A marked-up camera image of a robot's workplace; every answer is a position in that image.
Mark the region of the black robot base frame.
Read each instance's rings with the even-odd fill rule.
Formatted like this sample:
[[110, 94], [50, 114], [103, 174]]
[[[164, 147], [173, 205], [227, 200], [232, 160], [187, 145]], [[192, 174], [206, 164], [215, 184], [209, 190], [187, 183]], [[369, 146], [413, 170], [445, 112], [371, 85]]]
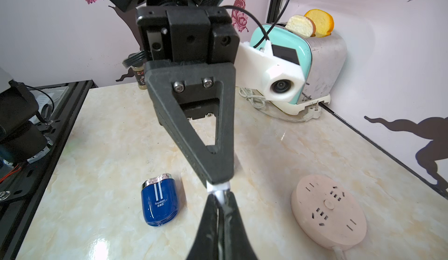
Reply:
[[1, 259], [13, 260], [94, 81], [1, 92]]

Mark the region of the blue electric shaver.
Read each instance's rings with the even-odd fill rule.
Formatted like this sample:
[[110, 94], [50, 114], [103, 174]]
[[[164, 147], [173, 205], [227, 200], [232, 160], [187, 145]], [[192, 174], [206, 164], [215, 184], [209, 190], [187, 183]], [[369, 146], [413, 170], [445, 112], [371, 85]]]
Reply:
[[180, 208], [176, 181], [169, 173], [144, 181], [141, 199], [143, 218], [153, 227], [170, 222]]

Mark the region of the yellow bread slice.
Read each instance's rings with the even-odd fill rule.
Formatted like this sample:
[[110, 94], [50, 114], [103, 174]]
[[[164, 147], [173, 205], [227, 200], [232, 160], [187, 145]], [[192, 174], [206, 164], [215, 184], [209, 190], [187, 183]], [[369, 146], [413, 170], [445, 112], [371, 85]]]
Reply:
[[305, 16], [315, 24], [315, 37], [331, 35], [334, 30], [334, 19], [329, 13], [320, 9], [311, 9], [305, 13]]

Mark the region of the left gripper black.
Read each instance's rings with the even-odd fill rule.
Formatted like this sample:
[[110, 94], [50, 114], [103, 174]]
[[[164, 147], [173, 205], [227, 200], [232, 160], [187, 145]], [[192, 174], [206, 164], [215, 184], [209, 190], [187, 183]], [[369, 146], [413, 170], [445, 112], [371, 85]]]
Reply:
[[229, 182], [240, 43], [231, 16], [221, 7], [149, 6], [137, 10], [136, 25], [159, 123], [204, 186]]

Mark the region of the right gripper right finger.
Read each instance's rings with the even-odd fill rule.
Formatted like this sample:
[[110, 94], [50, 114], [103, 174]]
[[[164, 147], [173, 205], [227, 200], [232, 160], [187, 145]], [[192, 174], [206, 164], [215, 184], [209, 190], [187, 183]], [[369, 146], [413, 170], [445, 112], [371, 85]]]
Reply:
[[247, 236], [235, 195], [225, 191], [222, 209], [222, 253], [224, 260], [257, 260]]

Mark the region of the white bread slice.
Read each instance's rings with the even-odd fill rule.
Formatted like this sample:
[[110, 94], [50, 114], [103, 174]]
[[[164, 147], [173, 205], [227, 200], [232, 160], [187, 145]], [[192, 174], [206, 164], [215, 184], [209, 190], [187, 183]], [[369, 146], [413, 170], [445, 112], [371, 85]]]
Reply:
[[314, 22], [308, 17], [302, 15], [294, 15], [287, 21], [285, 28], [288, 31], [304, 38], [309, 38], [315, 35], [316, 26]]

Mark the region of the small yellow bottle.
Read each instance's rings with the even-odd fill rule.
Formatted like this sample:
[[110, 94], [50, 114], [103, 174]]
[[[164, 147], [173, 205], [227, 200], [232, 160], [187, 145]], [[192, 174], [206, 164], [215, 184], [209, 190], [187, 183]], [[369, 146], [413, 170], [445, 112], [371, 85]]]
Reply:
[[141, 90], [146, 90], [147, 86], [146, 86], [146, 83], [145, 83], [144, 65], [143, 64], [139, 64], [137, 66], [132, 66], [131, 69], [134, 72], [134, 76], [135, 76], [135, 79], [136, 79], [136, 81], [138, 83], [138, 87]]

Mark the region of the mint green toaster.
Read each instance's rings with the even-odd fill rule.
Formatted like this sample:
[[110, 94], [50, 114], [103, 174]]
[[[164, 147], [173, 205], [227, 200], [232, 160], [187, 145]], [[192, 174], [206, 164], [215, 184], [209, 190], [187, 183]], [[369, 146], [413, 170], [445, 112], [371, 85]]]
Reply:
[[274, 101], [273, 105], [285, 114], [298, 115], [305, 108], [331, 102], [333, 88], [347, 58], [347, 45], [337, 33], [327, 37], [304, 38], [277, 25], [268, 34], [274, 54], [299, 64], [306, 83], [289, 103]]

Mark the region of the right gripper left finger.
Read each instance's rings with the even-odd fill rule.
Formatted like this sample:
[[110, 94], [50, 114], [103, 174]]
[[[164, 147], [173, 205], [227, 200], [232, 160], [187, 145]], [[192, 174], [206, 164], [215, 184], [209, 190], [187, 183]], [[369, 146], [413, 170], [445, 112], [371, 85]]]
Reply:
[[195, 240], [187, 260], [218, 260], [219, 208], [216, 196], [209, 194]]

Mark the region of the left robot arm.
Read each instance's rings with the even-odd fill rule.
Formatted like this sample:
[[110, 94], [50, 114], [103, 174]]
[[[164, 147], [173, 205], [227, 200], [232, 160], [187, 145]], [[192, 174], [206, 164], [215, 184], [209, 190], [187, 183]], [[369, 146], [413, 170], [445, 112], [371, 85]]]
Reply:
[[204, 184], [234, 175], [240, 38], [223, 0], [110, 0], [136, 11], [145, 81], [159, 123]]

